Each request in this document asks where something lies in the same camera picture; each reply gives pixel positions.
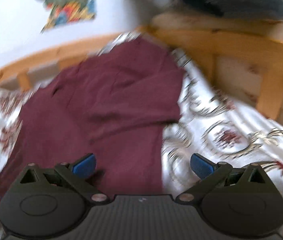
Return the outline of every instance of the wooden bed frame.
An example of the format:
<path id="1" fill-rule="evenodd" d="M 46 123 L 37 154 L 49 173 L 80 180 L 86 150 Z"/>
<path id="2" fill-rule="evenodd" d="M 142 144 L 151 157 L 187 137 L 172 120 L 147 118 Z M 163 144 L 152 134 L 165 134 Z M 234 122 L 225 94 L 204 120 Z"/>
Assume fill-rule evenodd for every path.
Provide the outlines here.
<path id="1" fill-rule="evenodd" d="M 181 47 L 201 67 L 214 84 L 216 57 L 235 57 L 266 68 L 256 109 L 265 117 L 276 119 L 283 102 L 283 41 L 270 37 L 220 29 L 163 29 L 141 27 L 160 41 Z M 79 63 L 98 51 L 119 33 L 79 40 L 40 51 L 0 69 L 0 83 L 17 77 L 23 91 L 32 87 L 27 72 L 38 66 L 57 62 L 60 70 Z"/>

